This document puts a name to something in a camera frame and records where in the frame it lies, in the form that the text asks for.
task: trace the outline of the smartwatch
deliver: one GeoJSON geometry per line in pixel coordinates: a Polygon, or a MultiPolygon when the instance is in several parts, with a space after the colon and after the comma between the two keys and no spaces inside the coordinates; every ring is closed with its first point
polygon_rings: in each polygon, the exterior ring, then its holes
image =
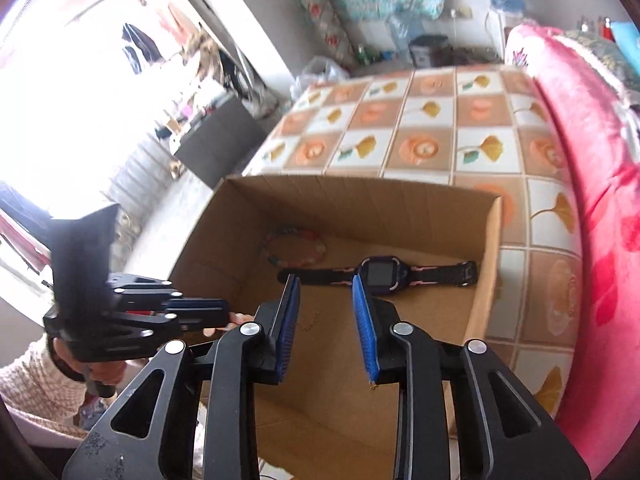
{"type": "Polygon", "coordinates": [[[302,285],[347,285],[359,274],[375,296],[384,296],[417,285],[475,285],[478,266],[462,262],[452,266],[410,266],[396,256],[370,256],[357,267],[344,269],[282,269],[278,281],[286,283],[295,274],[302,285]]]}

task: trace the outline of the watch face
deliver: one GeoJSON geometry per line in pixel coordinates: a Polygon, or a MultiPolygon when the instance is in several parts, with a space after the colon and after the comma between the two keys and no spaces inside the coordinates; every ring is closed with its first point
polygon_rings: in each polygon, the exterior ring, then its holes
{"type": "Polygon", "coordinates": [[[397,281],[395,262],[370,262],[367,266],[367,285],[391,287],[397,281]]]}

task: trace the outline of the black bucket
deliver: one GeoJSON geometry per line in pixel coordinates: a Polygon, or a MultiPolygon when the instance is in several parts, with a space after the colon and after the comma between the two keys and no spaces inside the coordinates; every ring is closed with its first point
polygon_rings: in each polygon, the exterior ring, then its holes
{"type": "Polygon", "coordinates": [[[409,43],[409,52],[416,68],[437,68],[453,65],[453,49],[449,37],[425,34],[409,43]]]}

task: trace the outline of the white plastic bag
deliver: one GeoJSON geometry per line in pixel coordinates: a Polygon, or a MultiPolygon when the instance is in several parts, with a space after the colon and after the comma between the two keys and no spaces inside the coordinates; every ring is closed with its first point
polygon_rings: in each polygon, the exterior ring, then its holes
{"type": "Polygon", "coordinates": [[[305,66],[302,73],[291,85],[291,99],[297,101],[300,96],[313,84],[337,83],[349,79],[349,73],[343,70],[333,59],[316,56],[305,66]]]}

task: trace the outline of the metal pivot bolt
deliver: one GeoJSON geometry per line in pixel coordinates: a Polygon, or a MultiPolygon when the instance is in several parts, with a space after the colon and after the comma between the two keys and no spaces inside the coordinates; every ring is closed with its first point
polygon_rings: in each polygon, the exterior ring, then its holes
{"type": "Polygon", "coordinates": [[[484,341],[480,341],[479,339],[472,339],[468,343],[468,348],[470,352],[474,354],[484,354],[486,352],[486,343],[484,341]]]}
{"type": "Polygon", "coordinates": [[[168,353],[168,354],[179,354],[180,352],[182,352],[184,350],[184,341],[181,341],[179,339],[173,339],[171,341],[169,341],[166,345],[164,345],[164,350],[168,353]]]}
{"type": "Polygon", "coordinates": [[[394,325],[394,332],[398,335],[409,335],[414,331],[414,327],[408,323],[396,323],[394,325]]]}
{"type": "Polygon", "coordinates": [[[256,335],[258,332],[260,332],[260,325],[257,323],[249,322],[240,327],[242,335],[256,335]]]}

